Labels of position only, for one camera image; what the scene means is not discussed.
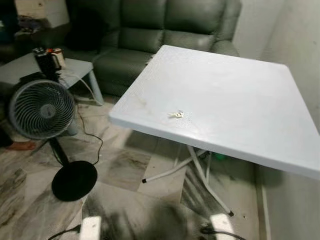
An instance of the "fan base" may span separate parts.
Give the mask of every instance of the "fan base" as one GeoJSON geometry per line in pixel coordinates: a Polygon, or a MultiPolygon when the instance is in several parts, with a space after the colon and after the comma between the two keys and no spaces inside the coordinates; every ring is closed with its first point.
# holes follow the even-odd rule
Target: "fan base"
{"type": "Polygon", "coordinates": [[[56,173],[51,185],[52,192],[61,201],[75,201],[91,191],[97,177],[94,165],[87,161],[74,161],[56,173]]]}

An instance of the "coffee table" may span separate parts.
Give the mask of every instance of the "coffee table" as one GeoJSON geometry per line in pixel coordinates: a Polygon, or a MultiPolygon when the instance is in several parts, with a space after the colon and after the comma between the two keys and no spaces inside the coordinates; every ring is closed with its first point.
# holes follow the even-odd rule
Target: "coffee table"
{"type": "MultiPolygon", "coordinates": [[[[67,89],[88,75],[93,94],[99,103],[104,102],[99,85],[97,83],[93,64],[88,61],[66,58],[66,70],[62,70],[63,80],[60,82],[67,89]]],[[[39,72],[40,69],[32,53],[19,57],[0,67],[0,82],[15,85],[21,77],[39,72]]]]}
{"type": "Polygon", "coordinates": [[[208,185],[193,147],[320,179],[320,136],[283,64],[164,45],[109,119],[186,144],[191,159],[177,167],[192,160],[230,215],[208,185]],[[183,117],[171,116],[178,111],[183,117]]]}

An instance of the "green object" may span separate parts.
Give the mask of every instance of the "green object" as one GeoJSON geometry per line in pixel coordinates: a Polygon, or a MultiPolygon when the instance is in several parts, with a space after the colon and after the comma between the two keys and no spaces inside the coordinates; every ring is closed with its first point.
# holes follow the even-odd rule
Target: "green object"
{"type": "Polygon", "coordinates": [[[218,160],[224,160],[226,158],[226,155],[220,154],[220,153],[214,153],[215,158],[218,160]]]}
{"type": "Polygon", "coordinates": [[[66,49],[71,24],[36,32],[33,39],[62,48],[66,58],[91,61],[106,94],[121,96],[162,45],[238,56],[232,39],[240,0],[68,0],[67,5],[71,23],[77,9],[90,8],[109,25],[101,52],[66,49]]]}

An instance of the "fan pole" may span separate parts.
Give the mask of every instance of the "fan pole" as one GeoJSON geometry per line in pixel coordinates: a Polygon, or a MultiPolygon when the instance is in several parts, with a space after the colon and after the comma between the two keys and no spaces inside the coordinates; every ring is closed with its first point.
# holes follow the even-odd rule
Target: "fan pole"
{"type": "Polygon", "coordinates": [[[64,167],[67,167],[70,164],[70,162],[69,162],[68,157],[65,154],[64,150],[62,149],[60,143],[58,142],[58,140],[55,137],[53,137],[53,138],[49,139],[49,143],[50,143],[52,150],[55,151],[55,153],[57,154],[62,165],[64,167]]]}

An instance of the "sofa armrest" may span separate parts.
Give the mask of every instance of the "sofa armrest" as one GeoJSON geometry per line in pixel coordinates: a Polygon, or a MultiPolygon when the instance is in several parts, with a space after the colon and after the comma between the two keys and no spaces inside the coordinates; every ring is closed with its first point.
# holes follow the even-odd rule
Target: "sofa armrest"
{"type": "Polygon", "coordinates": [[[211,48],[210,52],[215,54],[223,54],[234,57],[239,57],[235,46],[229,40],[217,41],[211,48]]]}
{"type": "Polygon", "coordinates": [[[38,31],[32,35],[33,41],[37,45],[41,45],[46,48],[54,48],[58,45],[63,45],[65,37],[71,29],[71,24],[67,23],[54,28],[38,31]]]}

